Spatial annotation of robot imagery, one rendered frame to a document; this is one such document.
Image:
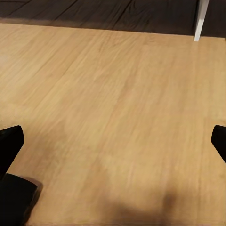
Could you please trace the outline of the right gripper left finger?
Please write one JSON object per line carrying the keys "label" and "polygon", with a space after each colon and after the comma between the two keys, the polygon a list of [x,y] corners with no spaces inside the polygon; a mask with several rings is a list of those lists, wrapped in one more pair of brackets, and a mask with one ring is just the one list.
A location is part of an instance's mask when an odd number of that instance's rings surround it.
{"label": "right gripper left finger", "polygon": [[0,130],[0,183],[24,144],[20,125]]}

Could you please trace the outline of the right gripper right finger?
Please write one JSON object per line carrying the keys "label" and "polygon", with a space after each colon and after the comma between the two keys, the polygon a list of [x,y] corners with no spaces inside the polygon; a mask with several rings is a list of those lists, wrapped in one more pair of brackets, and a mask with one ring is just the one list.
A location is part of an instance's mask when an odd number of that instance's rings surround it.
{"label": "right gripper right finger", "polygon": [[226,127],[216,125],[212,132],[211,142],[226,163]]}

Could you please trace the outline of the digital camera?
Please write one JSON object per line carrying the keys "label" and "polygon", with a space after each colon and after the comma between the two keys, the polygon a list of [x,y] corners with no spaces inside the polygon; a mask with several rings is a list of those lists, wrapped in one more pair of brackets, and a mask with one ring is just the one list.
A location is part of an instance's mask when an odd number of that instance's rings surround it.
{"label": "digital camera", "polygon": [[37,186],[7,172],[0,183],[0,226],[19,226]]}

